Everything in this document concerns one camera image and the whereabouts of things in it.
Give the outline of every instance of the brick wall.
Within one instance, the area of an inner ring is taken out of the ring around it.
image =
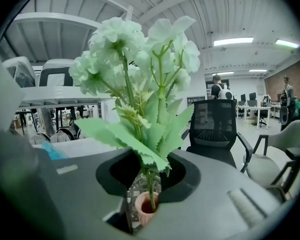
[[[298,61],[264,80],[266,93],[270,95],[273,102],[277,101],[277,94],[281,94],[283,90],[284,76],[290,78],[293,93],[300,99],[300,61]]]

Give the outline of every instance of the ceiling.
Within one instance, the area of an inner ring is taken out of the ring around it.
[[[201,52],[200,70],[207,78],[229,71],[234,72],[232,78],[264,78],[300,60],[300,47],[275,44],[277,39],[300,44],[298,21],[282,0],[31,0],[2,38],[1,58],[26,56],[33,66],[74,59],[88,49],[102,21],[124,17],[129,5],[132,20],[142,24],[145,35],[159,18],[194,18],[186,35]],[[240,37],[254,39],[213,46],[215,40]]]

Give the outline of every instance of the fluorescent light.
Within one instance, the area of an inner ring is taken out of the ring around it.
[[[234,72],[220,72],[220,73],[214,73],[214,74],[212,74],[213,76],[215,76],[215,75],[230,75],[230,74],[233,74]]]
[[[267,72],[267,69],[250,69],[249,72]]]
[[[294,43],[294,42],[288,42],[288,41],[283,41],[283,40],[280,40],[278,39],[276,42],[275,42],[276,45],[282,45],[282,46],[289,46],[289,47],[292,47],[292,48],[298,48],[300,45],[297,44],[297,43]]]
[[[222,45],[240,44],[240,43],[252,43],[253,40],[254,40],[253,37],[224,39],[224,40],[214,41],[213,46],[222,46]]]

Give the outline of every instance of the small pink pot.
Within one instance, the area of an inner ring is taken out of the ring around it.
[[[157,192],[153,192],[155,207],[158,208],[158,196]],[[138,212],[138,219],[142,226],[146,225],[155,213],[149,213],[152,211],[149,192],[141,193],[135,200],[135,209]]]

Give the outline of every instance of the blue object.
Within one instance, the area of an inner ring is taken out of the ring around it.
[[[66,159],[68,158],[60,150],[57,150],[50,142],[45,141],[41,144],[41,147],[48,152],[51,160],[59,160],[59,159]]]

